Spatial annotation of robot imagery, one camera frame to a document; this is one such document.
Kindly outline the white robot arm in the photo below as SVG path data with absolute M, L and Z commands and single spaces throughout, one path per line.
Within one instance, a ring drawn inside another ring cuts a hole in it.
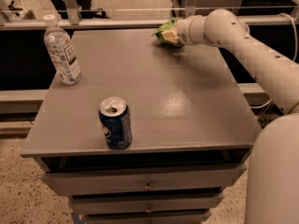
M 217 9 L 162 31 L 172 44 L 230 51 L 283 115 L 258 134 L 248 170 L 245 224 L 299 224 L 299 65 L 249 33 L 235 14 Z

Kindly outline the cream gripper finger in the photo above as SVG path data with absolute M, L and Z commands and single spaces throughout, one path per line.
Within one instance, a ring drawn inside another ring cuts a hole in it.
M 181 46 L 181 43 L 178 38 L 178 31 L 177 30 L 165 30 L 162 32 L 162 36 L 164 41 L 167 44 L 173 45 L 173 46 Z

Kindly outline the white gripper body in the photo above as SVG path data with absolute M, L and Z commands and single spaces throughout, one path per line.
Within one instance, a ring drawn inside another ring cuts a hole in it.
M 184 45 L 208 44 L 205 36 L 206 18 L 198 16 L 190 16 L 178 23 L 178 39 Z

